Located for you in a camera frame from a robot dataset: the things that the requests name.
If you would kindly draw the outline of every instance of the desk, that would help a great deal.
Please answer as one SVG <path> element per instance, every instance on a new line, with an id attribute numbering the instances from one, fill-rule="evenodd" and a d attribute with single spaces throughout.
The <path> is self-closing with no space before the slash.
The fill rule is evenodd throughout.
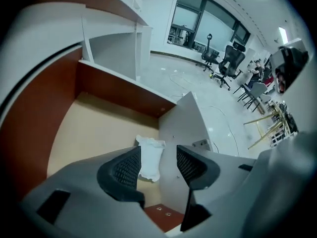
<path id="1" fill-rule="evenodd" d="M 283 118 L 283 112 L 281 110 L 281 108 L 279 107 L 279 105 L 275 102 L 275 101 L 272 101 L 274 107 L 273 109 L 275 109 L 275 112 L 273 112 L 272 114 L 268 115 L 268 116 L 265 116 L 265 117 L 262 117 L 262 118 L 259 118 L 259 119 L 256 119 L 256 120 L 252 120 L 252 121 L 249 121 L 249 122 L 246 122 L 244 123 L 243 125 L 246 125 L 246 124 L 250 124 L 250 123 L 254 123 L 256 122 L 257 123 L 257 126 L 258 126 L 258 122 L 261 121 L 261 120 L 264 120 L 264 119 L 267 119 L 267 118 L 272 118 L 274 116 L 280 116 L 281 119 Z M 289 135 L 290 134 L 290 129 L 289 129 L 289 126 L 288 126 L 288 123 L 287 121 L 285 120 L 285 122 L 283 123 L 283 121 L 277 121 L 275 122 L 271 127 L 268 128 L 267 132 L 264 134 L 264 135 L 261 135 L 260 131 L 260 139 L 258 141 L 256 141 L 253 145 L 251 145 L 248 149 L 251 149 L 252 147 L 254 147 L 255 145 L 257 145 L 259 142 L 261 142 L 263 139 L 265 139 L 266 137 L 268 137 L 271 133 L 274 133 L 276 131 L 278 131 L 280 129 L 280 127 L 283 127 L 285 126 L 285 134 L 286 135 Z"/>

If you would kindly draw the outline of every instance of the tiled floor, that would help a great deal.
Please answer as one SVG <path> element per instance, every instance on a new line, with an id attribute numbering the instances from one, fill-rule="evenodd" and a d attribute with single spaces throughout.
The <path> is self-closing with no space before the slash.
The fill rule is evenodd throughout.
<path id="1" fill-rule="evenodd" d="M 192 91 L 197 97 L 210 139 L 218 147 L 219 153 L 257 158 L 260 152 L 270 148 L 269 142 L 264 140 L 248 150 L 260 138 L 260 134 L 256 124 L 243 123 L 262 116 L 257 110 L 252 113 L 253 105 L 247 110 L 243 107 L 244 102 L 237 102 L 243 91 L 239 90 L 233 95 L 238 88 L 234 80 L 227 80 L 231 86 L 231 91 L 228 91 L 225 85 L 220 88 L 219 82 L 210 79 L 209 74 L 192 62 L 152 54 L 148 68 L 141 73 L 141 83 L 174 100 Z M 259 125 L 260 130 L 265 132 L 271 121 L 267 119 Z"/>

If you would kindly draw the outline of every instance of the black office chair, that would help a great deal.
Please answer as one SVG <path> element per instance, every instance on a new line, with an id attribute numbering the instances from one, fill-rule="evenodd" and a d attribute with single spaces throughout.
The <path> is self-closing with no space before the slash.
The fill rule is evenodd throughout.
<path id="1" fill-rule="evenodd" d="M 207 39 L 208 39 L 207 49 L 202 53 L 202 59 L 205 60 L 205 69 L 204 69 L 204 71 L 206 71 L 206 69 L 209 69 L 212 72 L 214 72 L 214 70 L 211 68 L 211 64 L 212 63 L 213 64 L 219 64 L 219 62 L 216 60 L 218 55 L 216 55 L 213 52 L 210 52 L 209 44 L 210 44 L 210 40 L 212 39 L 212 35 L 208 34 L 207 35 Z"/>
<path id="2" fill-rule="evenodd" d="M 221 80 L 221 85 L 220 87 L 222 87 L 222 85 L 225 83 L 229 89 L 228 91 L 230 91 L 230 86 L 228 85 L 228 83 L 224 80 L 225 77 L 229 76 L 232 77 L 233 79 L 236 79 L 241 71 L 236 75 L 236 70 L 239 66 L 239 64 L 243 61 L 243 59 L 246 57 L 246 55 L 242 52 L 245 52 L 246 48 L 237 43 L 234 42 L 233 46 L 227 46 L 226 47 L 226 53 L 224 55 L 224 58 L 222 60 L 222 62 L 219 63 L 219 71 L 220 73 L 223 75 L 217 75 L 214 74 L 214 72 L 211 74 L 210 78 L 218 78 Z"/>

